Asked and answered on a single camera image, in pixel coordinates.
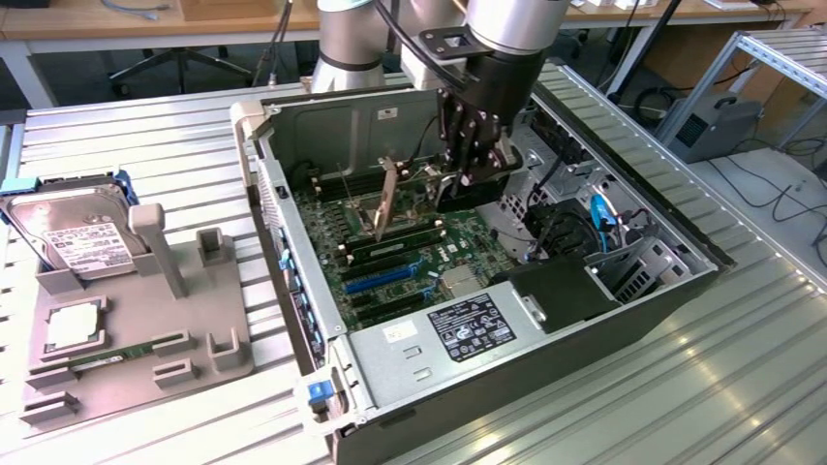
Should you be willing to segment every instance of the metal slat surface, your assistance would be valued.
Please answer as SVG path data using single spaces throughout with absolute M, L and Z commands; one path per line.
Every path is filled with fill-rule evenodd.
M 781 40 L 784 36 L 768 37 Z M 577 76 L 549 67 L 541 81 L 738 266 L 638 343 L 392 463 L 823 460 L 827 305 L 816 291 L 824 287 L 823 280 L 777 250 L 770 237 L 730 211 L 722 198 L 681 169 L 680 162 Z M 172 457 L 185 463 L 330 462 L 322 440 L 302 432 L 293 408 L 297 371 L 261 246 L 240 202 L 228 124 L 158 128 L 149 132 L 158 139 L 137 137 L 110 124 L 134 125 L 136 114 L 180 122 L 185 118 L 178 116 L 188 111 L 204 108 L 212 114 L 244 95 L 232 91 L 201 98 L 153 99 L 146 102 L 152 110 L 130 102 L 33 113 L 32 119 L 41 118 L 38 140 L 54 141 L 25 147 L 21 171 L 57 174 L 104 168 L 110 154 L 134 170 L 142 200 L 169 208 L 170 241 L 189 240 L 205 223 L 221 225 L 234 236 L 260 372 L 26 442 L 14 439 L 16 415 L 8 412 L 18 403 L 20 381 L 10 367 L 13 355 L 22 356 L 20 334 L 26 332 L 20 331 L 20 320 L 30 304 L 24 304 L 26 280 L 6 274 L 33 264 L 17 240 L 5 249 L 6 262 L 14 266 L 0 273 L 0 283 L 9 286 L 0 294 L 0 317 L 1 312 L 10 315 L 0 320 L 0 346 L 2 337 L 14 341 L 10 350 L 0 352 L 0 379 L 9 380 L 0 384 L 0 437 L 13 438 L 10 443 L 0 441 L 2 463 L 45 463 L 56 455 L 64 457 L 66 450 L 72 450 L 69 463 L 165 463 Z M 101 136 L 98 143 L 57 141 L 49 128 L 68 129 L 73 121 L 84 126 L 108 124 L 108 130 L 122 136 Z
M 827 99 L 827 34 L 820 28 L 738 33 L 737 47 Z

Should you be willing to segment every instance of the black cable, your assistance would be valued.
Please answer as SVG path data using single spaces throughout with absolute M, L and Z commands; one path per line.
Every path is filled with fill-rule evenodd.
M 729 82 L 730 80 L 738 78 L 740 75 L 746 73 L 750 69 L 752 69 L 750 67 L 744 68 L 737 73 L 734 73 L 732 76 L 725 77 L 720 80 L 716 80 L 712 85 Z M 648 126 L 654 126 L 660 122 L 660 118 L 652 118 L 642 114 L 642 111 L 641 111 L 642 102 L 648 97 L 654 96 L 654 95 L 658 97 L 662 97 L 666 102 L 665 109 L 669 109 L 672 107 L 672 104 L 674 103 L 674 100 L 677 99 L 677 97 L 674 97 L 674 95 L 672 95 L 669 92 L 685 92 L 685 91 L 692 90 L 693 88 L 694 88 L 693 86 L 692 87 L 648 87 L 645 88 L 640 92 L 640 94 L 637 94 L 637 98 L 634 99 L 634 104 L 632 105 L 632 112 L 633 112 L 632 115 L 634 116 L 637 121 L 641 121 Z
M 437 119 L 438 119 L 438 115 L 434 114 L 430 120 L 428 121 L 428 124 L 425 125 L 422 134 L 420 135 L 418 141 L 416 142 L 416 148 L 413 149 L 413 152 L 410 153 L 410 158 L 408 158 L 408 165 L 412 164 L 413 160 L 418 158 L 418 152 L 422 149 L 422 141 L 425 140 L 425 134 L 428 133 L 428 130 L 430 129 L 430 126 L 434 124 Z
M 721 176 L 722 180 L 728 184 L 728 187 L 732 188 L 732 190 L 734 191 L 734 194 L 737 194 L 737 197 L 740 197 L 740 200 L 742 200 L 749 206 L 752 206 L 754 208 L 762 208 L 766 205 L 769 205 L 770 203 L 777 201 L 777 197 L 780 197 L 780 196 L 773 197 L 765 203 L 752 203 L 752 201 L 749 201 L 749 199 L 746 199 L 746 196 L 744 196 L 744 194 L 740 192 L 737 187 L 734 187 L 734 184 L 732 183 L 732 181 L 729 181 L 728 177 L 725 177 L 724 172 L 721 171 L 721 169 L 714 165 L 714 163 L 712 163 L 712 160 L 706 160 L 706 163 L 712 166 L 714 171 L 718 173 L 718 175 Z
M 286 12 L 284 13 L 284 16 L 286 17 L 286 19 L 284 19 L 284 21 L 282 21 L 284 25 L 281 26 L 281 31 L 278 33 L 278 38 L 276 40 L 277 44 L 284 43 L 284 36 L 286 35 L 286 26 L 289 24 L 289 16 L 293 13 L 293 2 L 286 2 L 286 5 L 288 5 L 288 8 L 286 8 Z M 270 60 L 269 60 L 269 75 L 274 76 L 276 57 L 277 57 L 277 62 L 280 62 L 281 66 L 286 69 L 286 66 L 284 65 L 284 61 L 281 60 L 281 54 L 277 52 L 277 45 L 276 44 L 272 44 L 272 46 L 270 46 L 269 56 L 270 56 Z
M 462 90 L 465 88 L 465 83 L 462 82 L 462 80 L 458 77 L 453 76 L 453 74 L 441 66 L 438 66 L 433 59 L 428 56 L 428 54 L 418 48 L 410 37 L 401 30 L 401 27 L 393 19 L 390 12 L 385 8 L 385 5 L 382 5 L 381 0 L 373 0 L 373 7 L 376 7 L 378 16 L 382 17 L 382 21 L 390 28 L 393 34 L 396 35 L 404 46 L 408 47 L 410 53 L 413 53 L 416 58 L 418 58 L 418 60 L 425 64 L 428 69 L 436 73 L 438 78 L 444 81 L 445 84 L 448 84 L 448 86 L 453 87 L 456 90 Z
M 629 28 L 629 24 L 632 24 L 632 17 L 634 17 L 634 12 L 637 11 L 638 3 L 640 3 L 640 0 L 636 0 L 634 7 L 632 7 L 632 12 L 629 13 L 629 16 L 625 18 L 625 25 L 622 26 L 624 31 Z M 632 31 L 626 31 L 626 32 L 629 33 L 629 38 L 626 40 L 626 48 L 628 48 L 632 45 Z M 600 90 L 600 80 L 602 79 L 602 73 L 605 72 L 605 66 L 608 66 L 608 62 L 610 61 L 610 55 L 616 51 L 617 44 L 620 44 L 620 37 L 614 39 L 613 44 L 608 48 L 608 54 L 605 55 L 605 61 L 602 62 L 602 66 L 598 69 L 597 79 L 594 80 L 594 86 L 597 87 L 597 90 Z M 620 66 L 621 63 L 622 63 L 622 59 L 617 63 L 617 67 Z
M 757 179 L 762 180 L 769 186 L 772 186 L 774 188 L 774 190 L 780 193 L 777 195 L 777 197 L 774 199 L 772 199 L 772 201 L 762 203 L 762 204 L 757 204 L 757 203 L 752 203 L 745 196 L 742 195 L 742 193 L 737 190 L 737 188 L 734 187 L 734 185 L 732 184 L 732 182 L 729 181 L 729 179 L 725 177 L 724 173 L 721 172 L 721 170 L 718 170 L 718 168 L 714 166 L 714 164 L 712 163 L 710 160 L 706 160 L 706 162 L 709 163 L 709 165 L 712 165 L 712 168 L 714 168 L 714 171 L 718 173 L 718 175 L 721 176 L 722 180 L 725 181 L 725 183 L 729 185 L 729 187 L 734 190 L 734 193 L 737 194 L 737 196 L 740 197 L 740 199 L 750 206 L 753 207 L 764 207 L 768 206 L 770 203 L 774 203 L 774 205 L 772 206 L 772 220 L 776 223 L 782 223 L 784 221 L 789 221 L 793 218 L 804 215 L 805 213 L 813 212 L 817 213 L 819 215 L 821 215 L 824 217 L 824 226 L 821 227 L 817 236 L 815 237 L 815 240 L 811 242 L 811 246 L 815 248 L 815 254 L 817 256 L 819 261 L 821 262 L 821 265 L 824 265 L 827 267 L 827 261 L 824 260 L 824 257 L 821 255 L 821 251 L 820 251 L 820 243 L 827 239 L 827 236 L 824 235 L 824 231 L 827 231 L 827 214 L 821 211 L 817 211 L 817 208 L 824 208 L 827 207 L 827 204 L 820 204 L 817 206 L 809 207 L 805 204 L 801 203 L 801 201 L 798 201 L 794 197 L 792 197 L 786 192 L 789 191 L 789 189 L 792 188 L 792 186 L 786 186 L 785 189 L 780 189 L 774 183 L 772 181 L 769 181 L 765 177 L 762 177 L 760 174 L 746 170 L 744 167 L 741 167 L 737 162 L 734 162 L 734 160 L 732 160 L 728 156 L 725 157 L 726 160 L 738 168 L 741 169 L 744 172 L 752 174 Z M 786 216 L 785 218 L 777 218 L 777 214 L 776 214 L 776 210 L 777 210 L 777 205 L 780 204 L 780 201 L 785 198 L 788 198 L 789 200 L 792 200 L 797 205 L 800 205 L 804 210 L 798 211 L 797 213 L 793 213 L 792 215 Z
M 253 73 L 253 79 L 252 79 L 252 84 L 250 87 L 254 87 L 256 84 L 258 83 L 258 76 L 261 75 L 261 69 L 264 67 L 264 62 L 273 57 L 273 47 L 274 47 L 274 41 L 278 38 L 278 35 L 282 36 L 281 34 L 281 30 L 286 30 L 286 20 L 288 20 L 288 16 L 289 16 L 289 12 L 292 11 L 293 8 L 293 1 L 288 0 L 284 2 L 284 7 L 281 8 L 281 18 L 278 19 L 278 23 L 274 26 L 274 30 L 272 31 L 272 37 L 269 37 L 269 42 L 268 45 L 264 47 L 264 50 L 261 50 L 261 56 L 258 57 L 258 63 L 256 64 L 256 72 Z

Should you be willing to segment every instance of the cable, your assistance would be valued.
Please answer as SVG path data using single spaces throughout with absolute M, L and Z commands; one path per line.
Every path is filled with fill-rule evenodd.
M 382 5 L 381 0 L 373 0 L 373 7 L 376 7 L 378 16 L 382 17 L 382 21 L 390 28 L 393 34 L 396 35 L 404 46 L 408 47 L 408 49 L 410 50 L 410 53 L 413 53 L 416 58 L 418 58 L 418 60 L 425 64 L 428 69 L 433 71 L 433 73 L 438 76 L 444 83 L 448 84 L 448 86 L 453 87 L 456 90 L 461 91 L 465 88 L 465 83 L 458 77 L 453 76 L 453 74 L 448 70 L 438 66 L 433 59 L 428 56 L 428 54 L 418 48 L 410 37 L 401 30 L 401 27 L 393 19 L 390 12 L 385 8 L 385 5 Z
M 815 240 L 811 242 L 811 246 L 815 248 L 815 254 L 817 256 L 819 261 L 821 262 L 821 265 L 824 265 L 827 267 L 827 260 L 824 260 L 821 251 L 820 251 L 820 243 L 827 239 L 827 235 L 824 235 L 824 232 L 827 231 L 827 214 L 821 211 L 817 211 L 817 208 L 824 208 L 827 207 L 827 204 L 820 204 L 817 206 L 809 207 L 807 206 L 804 203 L 801 203 L 801 201 L 798 201 L 794 197 L 792 197 L 786 192 L 789 191 L 789 189 L 792 188 L 792 186 L 786 186 L 785 189 L 780 189 L 774 183 L 772 181 L 769 181 L 765 177 L 762 177 L 760 174 L 746 170 L 744 167 L 740 166 L 740 164 L 737 164 L 737 162 L 734 162 L 734 160 L 732 160 L 728 156 L 724 157 L 726 158 L 726 160 L 738 168 L 741 169 L 744 172 L 752 174 L 757 179 L 762 180 L 769 186 L 772 186 L 774 188 L 774 190 L 780 193 L 777 195 L 777 197 L 774 197 L 769 202 L 766 203 L 753 203 L 749 200 L 746 200 L 745 196 L 742 195 L 742 193 L 737 190 L 737 188 L 734 187 L 733 183 L 730 182 L 730 180 L 725 177 L 724 173 L 721 172 L 721 170 L 717 168 L 717 166 L 712 163 L 712 160 L 706 160 L 706 162 L 709 163 L 709 165 L 712 165 L 712 168 L 714 168 L 714 171 L 718 173 L 718 175 L 721 176 L 722 180 L 725 181 L 725 183 L 729 185 L 729 187 L 734 190 L 734 193 L 737 194 L 737 196 L 740 197 L 740 199 L 750 206 L 760 208 L 764 206 L 768 206 L 770 203 L 774 203 L 774 205 L 772 206 L 772 220 L 776 223 L 782 223 L 785 221 L 792 220 L 793 218 L 804 215 L 805 213 L 813 212 L 817 213 L 819 215 L 821 215 L 824 217 L 824 226 L 821 227 L 817 236 L 815 237 Z M 780 201 L 785 198 L 788 198 L 789 200 L 792 200 L 797 205 L 800 205 L 804 210 L 798 211 L 797 213 L 793 213 L 792 215 L 786 216 L 785 218 L 777 218 L 777 205 L 780 204 Z
M 632 12 L 629 13 L 629 16 L 625 18 L 625 25 L 622 26 L 622 29 L 628 29 L 629 28 L 629 24 L 632 24 L 632 17 L 634 16 L 634 12 L 637 11 L 637 5 L 640 4 L 640 0 L 634 0 L 634 7 L 632 7 Z M 614 71 L 612 73 L 612 76 L 608 78 L 608 80 L 612 80 L 613 77 L 617 75 L 617 70 L 620 69 L 620 64 L 622 63 L 622 60 L 626 57 L 626 54 L 629 52 L 629 45 L 632 44 L 632 33 L 629 32 L 629 38 L 626 40 L 626 46 L 625 46 L 625 50 L 622 51 L 622 58 L 620 58 L 620 61 L 617 62 L 617 66 L 614 67 Z M 614 41 L 614 43 L 610 45 L 610 47 L 608 48 L 608 54 L 605 55 L 605 61 L 602 62 L 602 66 L 598 69 L 598 74 L 597 74 L 597 79 L 594 79 L 594 82 L 600 82 L 600 79 L 602 78 L 602 73 L 605 72 L 605 67 L 608 66 L 608 61 L 610 60 L 610 54 L 614 52 L 614 49 L 617 47 L 617 43 L 620 41 Z M 596 89 L 600 90 L 600 88 L 604 86 L 605 82 L 602 82 L 602 84 L 600 84 Z
M 258 63 L 256 64 L 256 72 L 253 73 L 250 87 L 254 87 L 258 83 L 258 76 L 261 75 L 264 62 L 274 57 L 274 43 L 276 40 L 278 40 L 278 37 L 281 39 L 284 38 L 284 32 L 286 31 L 286 23 L 289 21 L 289 15 L 292 11 L 293 0 L 286 0 L 286 2 L 284 2 L 284 8 L 281 9 L 281 18 L 278 19 L 278 23 L 274 26 L 274 31 L 272 31 L 272 37 L 269 37 L 268 45 L 265 46 L 264 50 L 261 50 L 261 56 L 258 57 Z
M 732 76 L 729 77 L 724 77 L 720 80 L 716 80 L 714 83 L 712 85 L 718 85 L 722 84 L 725 82 L 729 82 L 730 80 L 738 78 L 744 73 L 746 73 L 749 70 L 752 70 L 750 66 L 746 66 L 746 68 L 744 68 L 742 70 L 740 70 L 737 73 L 734 73 Z M 674 95 L 672 95 L 669 92 L 685 92 L 692 90 L 694 87 L 648 87 L 645 88 L 640 94 L 637 94 L 637 98 L 634 99 L 634 104 L 632 105 L 632 115 L 634 116 L 634 118 L 637 119 L 637 121 L 641 121 L 644 123 L 644 125 L 648 126 L 656 126 L 657 123 L 660 123 L 660 118 L 652 118 L 649 116 L 645 116 L 641 113 L 641 109 L 644 109 L 642 106 L 642 102 L 644 100 L 650 97 L 650 96 L 658 96 L 662 97 L 666 103 L 666 109 L 672 107 L 672 104 L 674 103 L 674 100 L 677 99 L 674 97 Z
M 286 17 L 286 19 L 284 19 L 282 23 L 282 27 L 281 27 L 281 32 L 278 33 L 278 38 L 277 38 L 277 43 L 281 44 L 284 42 L 284 36 L 286 35 L 286 25 L 289 24 L 289 16 L 293 13 L 293 2 L 288 2 L 288 9 L 286 9 L 286 13 L 284 14 L 284 16 Z M 268 76 L 268 84 L 274 85 L 274 68 L 276 68 L 276 60 L 274 58 L 277 57 L 277 62 L 281 63 L 281 66 L 284 67 L 284 69 L 286 69 L 286 65 L 284 64 L 284 61 L 281 60 L 281 54 L 277 52 L 277 46 L 272 45 L 270 50 L 269 50 L 269 76 Z
M 430 129 L 430 126 L 434 124 L 437 119 L 438 119 L 438 115 L 434 114 L 430 120 L 428 121 L 428 124 L 425 125 L 422 134 L 420 135 L 418 141 L 416 142 L 416 148 L 413 149 L 413 152 L 410 153 L 410 158 L 408 158 L 408 165 L 412 164 L 413 160 L 418 158 L 418 152 L 422 149 L 422 141 L 425 140 L 425 134 L 428 133 L 428 130 Z
M 629 27 L 629 24 L 632 23 L 632 17 L 634 17 L 634 12 L 637 11 L 637 5 L 640 4 L 641 0 L 634 0 L 634 6 L 632 7 L 632 12 L 629 13 L 629 17 L 626 17 L 625 19 L 625 28 Z M 622 62 L 625 61 L 625 57 L 629 54 L 629 50 L 632 49 L 632 37 L 634 36 L 634 34 L 632 34 L 632 32 L 629 32 L 629 37 L 626 38 L 625 41 L 625 49 L 622 50 L 622 56 L 620 57 L 620 61 L 617 62 L 617 66 L 614 66 L 614 70 L 612 71 L 610 75 L 608 75 L 608 78 L 605 79 L 605 81 L 597 86 L 597 90 L 601 90 L 601 88 L 610 83 L 610 81 L 614 79 L 614 76 L 617 76 L 617 73 L 620 72 L 620 66 L 622 65 Z
M 169 5 L 166 5 L 165 3 L 156 5 L 153 7 L 146 7 L 146 8 L 124 7 L 121 5 L 117 5 L 110 0 L 101 0 L 101 4 L 110 10 L 114 10 L 116 12 L 125 13 L 126 15 L 141 16 L 149 21 L 157 20 L 157 15 L 150 12 L 162 12 L 164 10 L 169 10 L 170 8 Z

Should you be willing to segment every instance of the metal shelf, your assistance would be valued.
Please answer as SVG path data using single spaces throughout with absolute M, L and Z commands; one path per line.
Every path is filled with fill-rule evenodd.
M 714 84 L 721 71 L 728 66 L 732 54 L 737 50 L 752 55 L 754 59 L 760 60 L 821 99 L 827 99 L 827 31 L 820 27 L 774 31 L 738 31 L 722 46 L 721 53 L 718 53 L 681 107 L 672 111 L 657 129 L 656 137 L 665 145 L 674 138 L 685 119 L 690 115 L 694 104 Z M 821 105 L 821 103 L 817 104 L 816 110 L 820 109 Z M 801 129 L 813 114 L 815 111 L 807 113 L 805 120 L 794 126 L 793 134 Z

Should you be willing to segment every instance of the power supply label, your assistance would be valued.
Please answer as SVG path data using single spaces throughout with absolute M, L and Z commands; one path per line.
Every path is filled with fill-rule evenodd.
M 476 357 L 517 339 L 488 294 L 436 310 L 428 318 L 453 361 Z

